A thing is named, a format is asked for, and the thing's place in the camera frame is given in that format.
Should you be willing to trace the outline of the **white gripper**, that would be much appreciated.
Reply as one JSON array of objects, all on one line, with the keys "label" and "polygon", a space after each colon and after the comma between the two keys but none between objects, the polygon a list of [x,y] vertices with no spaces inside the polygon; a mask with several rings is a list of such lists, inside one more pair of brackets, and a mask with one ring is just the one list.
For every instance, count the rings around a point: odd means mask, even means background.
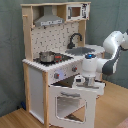
[{"label": "white gripper", "polygon": [[101,81],[96,81],[94,77],[83,77],[82,75],[77,75],[74,77],[73,87],[103,89],[105,84]]}]

